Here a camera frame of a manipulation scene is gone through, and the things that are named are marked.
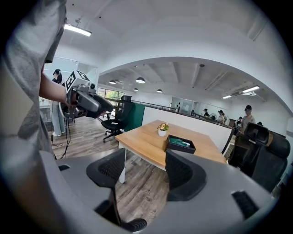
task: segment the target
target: black office chair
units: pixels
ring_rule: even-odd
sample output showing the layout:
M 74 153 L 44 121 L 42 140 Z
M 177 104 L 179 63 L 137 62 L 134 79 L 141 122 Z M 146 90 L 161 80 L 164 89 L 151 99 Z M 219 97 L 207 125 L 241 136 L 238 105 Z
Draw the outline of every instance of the black office chair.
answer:
M 248 123 L 244 134 L 237 134 L 232 155 L 228 163 L 248 176 L 252 176 L 261 147 L 269 140 L 269 130 L 263 126 Z
M 290 143 L 280 135 L 273 133 L 269 146 L 264 146 L 258 153 L 252 179 L 272 192 L 287 167 Z
M 103 139 L 103 142 L 105 142 L 105 139 L 117 136 L 121 134 L 122 132 L 120 129 L 124 129 L 128 124 L 128 115 L 134 106 L 134 103 L 131 102 L 131 96 L 122 96 L 121 100 L 118 102 L 118 106 L 116 107 L 116 114 L 115 119 L 109 119 L 102 121 L 102 125 L 109 129 L 110 131 L 106 131 L 105 134 L 110 133 L 107 137 Z

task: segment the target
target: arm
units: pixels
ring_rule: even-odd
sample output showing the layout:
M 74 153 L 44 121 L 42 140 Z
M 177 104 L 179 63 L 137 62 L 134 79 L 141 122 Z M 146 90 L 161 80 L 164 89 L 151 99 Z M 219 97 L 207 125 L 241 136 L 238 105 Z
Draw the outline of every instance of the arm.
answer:
M 54 83 L 51 81 L 43 72 L 43 67 L 41 71 L 41 84 L 40 84 L 40 97 L 60 101 L 66 103 L 66 90 L 65 87 Z

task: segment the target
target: white arched wall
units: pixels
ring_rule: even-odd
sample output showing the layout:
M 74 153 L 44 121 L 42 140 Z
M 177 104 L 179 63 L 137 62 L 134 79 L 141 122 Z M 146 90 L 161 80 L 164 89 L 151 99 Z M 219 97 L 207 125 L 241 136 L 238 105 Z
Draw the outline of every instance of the white arched wall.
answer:
M 163 27 L 126 37 L 107 52 L 102 74 L 137 61 L 164 57 L 206 59 L 231 71 L 244 72 L 271 90 L 293 115 L 293 81 L 276 55 L 231 27 Z

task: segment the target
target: desk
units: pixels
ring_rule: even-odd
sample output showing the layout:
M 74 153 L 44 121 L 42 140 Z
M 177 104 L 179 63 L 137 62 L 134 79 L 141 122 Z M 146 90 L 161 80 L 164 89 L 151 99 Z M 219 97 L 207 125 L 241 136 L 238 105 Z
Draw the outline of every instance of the desk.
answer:
M 165 170 L 164 152 L 166 148 L 166 139 L 169 134 L 191 140 L 195 145 L 194 155 L 209 160 L 226 163 L 224 156 L 219 152 L 216 145 L 209 136 L 169 124 L 169 130 L 164 137 L 160 137 L 157 127 L 163 123 L 161 120 L 155 120 L 149 124 L 135 128 L 129 132 L 116 136 L 119 141 L 119 148 L 125 148 L 145 161 Z M 125 168 L 119 178 L 121 183 L 125 181 Z

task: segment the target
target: window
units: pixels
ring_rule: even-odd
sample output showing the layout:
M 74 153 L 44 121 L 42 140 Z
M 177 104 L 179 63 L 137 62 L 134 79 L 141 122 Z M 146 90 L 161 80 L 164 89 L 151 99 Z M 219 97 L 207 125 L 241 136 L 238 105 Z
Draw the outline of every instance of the window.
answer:
M 118 92 L 118 91 L 114 91 L 114 90 L 107 90 L 107 89 L 101 89 L 98 88 L 98 95 L 101 97 L 105 97 L 106 99 L 115 99 L 115 100 L 121 100 L 121 97 L 124 95 L 125 93 L 123 92 Z M 117 101 L 113 101 L 113 100 L 108 100 L 114 107 L 118 105 Z M 111 119 L 115 118 L 115 108 L 113 109 L 113 111 L 111 112 Z

